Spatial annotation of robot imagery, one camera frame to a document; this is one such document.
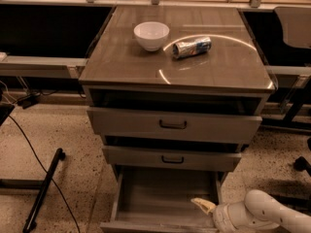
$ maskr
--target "black handle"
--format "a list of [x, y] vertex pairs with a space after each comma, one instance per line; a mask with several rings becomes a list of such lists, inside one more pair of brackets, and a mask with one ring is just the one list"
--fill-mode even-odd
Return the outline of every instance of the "black handle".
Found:
[[179, 123], [179, 124], [175, 124], [175, 123], [167, 123], [167, 122], [160, 120], [158, 122], [158, 125], [161, 128], [171, 128], [171, 129], [186, 129], [187, 128], [187, 122], [186, 121]]
[[161, 157], [163, 163], [167, 164], [183, 164], [185, 159], [182, 157], [180, 160], [172, 160], [172, 159], [165, 159], [164, 155]]

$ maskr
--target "white bowl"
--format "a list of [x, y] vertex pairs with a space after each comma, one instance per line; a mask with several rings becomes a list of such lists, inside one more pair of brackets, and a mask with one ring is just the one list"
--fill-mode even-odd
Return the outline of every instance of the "white bowl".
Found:
[[134, 28], [137, 42], [148, 51], [160, 49], [165, 43], [168, 33], [168, 26], [156, 21], [143, 22]]

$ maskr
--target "silver can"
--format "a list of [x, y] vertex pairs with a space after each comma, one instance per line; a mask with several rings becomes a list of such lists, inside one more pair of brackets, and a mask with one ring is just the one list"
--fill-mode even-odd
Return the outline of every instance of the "silver can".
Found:
[[212, 47], [211, 38], [199, 37], [190, 42], [178, 42], [173, 45], [173, 56], [185, 58], [208, 51]]

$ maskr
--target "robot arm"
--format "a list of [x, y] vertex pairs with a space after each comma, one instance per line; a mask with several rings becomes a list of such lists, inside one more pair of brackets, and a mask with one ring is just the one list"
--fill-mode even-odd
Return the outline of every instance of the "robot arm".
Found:
[[311, 232], [311, 217], [283, 206], [267, 193], [249, 191], [244, 201], [219, 206], [193, 199], [205, 214], [213, 213], [215, 226], [223, 233], [232, 233], [241, 227], [273, 229], [282, 225], [292, 233]]

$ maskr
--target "glossy countertop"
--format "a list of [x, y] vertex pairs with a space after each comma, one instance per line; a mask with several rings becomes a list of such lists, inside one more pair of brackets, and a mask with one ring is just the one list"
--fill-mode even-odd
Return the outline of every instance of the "glossy countertop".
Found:
[[[142, 49], [133, 34], [144, 21], [170, 28], [165, 46]], [[172, 44], [209, 36], [207, 53], [175, 59]], [[160, 85], [272, 92], [252, 39], [235, 8], [117, 6], [81, 77], [81, 84]]]

